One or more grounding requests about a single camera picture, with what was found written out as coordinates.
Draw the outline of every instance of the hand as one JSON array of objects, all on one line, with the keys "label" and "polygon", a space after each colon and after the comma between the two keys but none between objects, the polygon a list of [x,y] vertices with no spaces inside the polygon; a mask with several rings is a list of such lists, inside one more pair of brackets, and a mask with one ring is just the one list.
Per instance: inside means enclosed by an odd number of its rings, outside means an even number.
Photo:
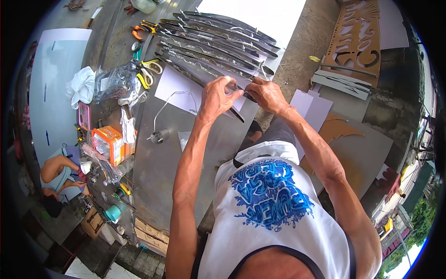
[{"label": "hand", "polygon": [[78,168],[76,171],[79,175],[79,178],[82,179],[83,182],[87,181],[87,177],[85,176],[85,174],[82,172],[81,168]]},{"label": "hand", "polygon": [[245,90],[266,112],[280,116],[291,107],[283,97],[280,87],[271,81],[255,77]]},{"label": "hand", "polygon": [[84,185],[86,185],[86,183],[84,183],[82,181],[74,181],[71,186],[76,186],[76,187],[80,188],[80,187],[82,187]]},{"label": "hand", "polygon": [[213,123],[217,117],[227,111],[234,101],[243,95],[243,90],[236,90],[229,93],[226,88],[227,84],[234,86],[236,81],[229,76],[222,76],[206,84],[203,89],[203,96],[201,100],[201,108],[198,116],[200,119]]}]

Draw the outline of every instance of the woman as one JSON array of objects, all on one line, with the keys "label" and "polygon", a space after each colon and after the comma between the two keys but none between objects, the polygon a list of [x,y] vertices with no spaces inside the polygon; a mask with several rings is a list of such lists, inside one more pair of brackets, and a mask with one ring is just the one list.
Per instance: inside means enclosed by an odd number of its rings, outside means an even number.
[{"label": "woman", "polygon": [[62,210],[59,195],[65,188],[79,187],[84,195],[90,194],[79,159],[78,147],[65,146],[51,155],[40,170],[40,183],[45,195],[43,205],[51,217],[57,218]]}]

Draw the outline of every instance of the metal cylinder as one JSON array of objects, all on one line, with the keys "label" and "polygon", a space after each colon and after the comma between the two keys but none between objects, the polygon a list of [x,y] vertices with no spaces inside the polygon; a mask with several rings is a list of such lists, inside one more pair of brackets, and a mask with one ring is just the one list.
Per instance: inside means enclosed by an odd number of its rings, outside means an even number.
[{"label": "metal cylinder", "polygon": [[154,132],[151,136],[151,140],[155,144],[163,143],[170,136],[170,132],[167,128],[161,128],[158,131]]}]

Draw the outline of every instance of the orange pliers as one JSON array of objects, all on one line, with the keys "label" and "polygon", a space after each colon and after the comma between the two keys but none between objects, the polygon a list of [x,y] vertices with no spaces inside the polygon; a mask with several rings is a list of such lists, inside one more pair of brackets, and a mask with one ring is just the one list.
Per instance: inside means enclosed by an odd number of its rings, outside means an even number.
[{"label": "orange pliers", "polygon": [[133,28],[132,35],[135,36],[135,38],[138,39],[140,42],[144,42],[144,39],[141,38],[141,37],[138,35],[137,30],[143,30],[143,31],[145,31],[145,32],[148,32],[149,30],[148,30],[147,28],[145,28],[145,27],[139,27],[138,25],[136,25],[136,26]]}]

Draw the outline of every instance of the clear plastic bottle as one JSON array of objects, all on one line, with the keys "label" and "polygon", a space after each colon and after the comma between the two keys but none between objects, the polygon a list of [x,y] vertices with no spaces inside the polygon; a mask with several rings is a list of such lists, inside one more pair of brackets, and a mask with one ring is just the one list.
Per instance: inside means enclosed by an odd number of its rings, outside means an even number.
[{"label": "clear plastic bottle", "polygon": [[150,14],[157,7],[152,0],[131,0],[131,2],[133,7],[146,14]]}]

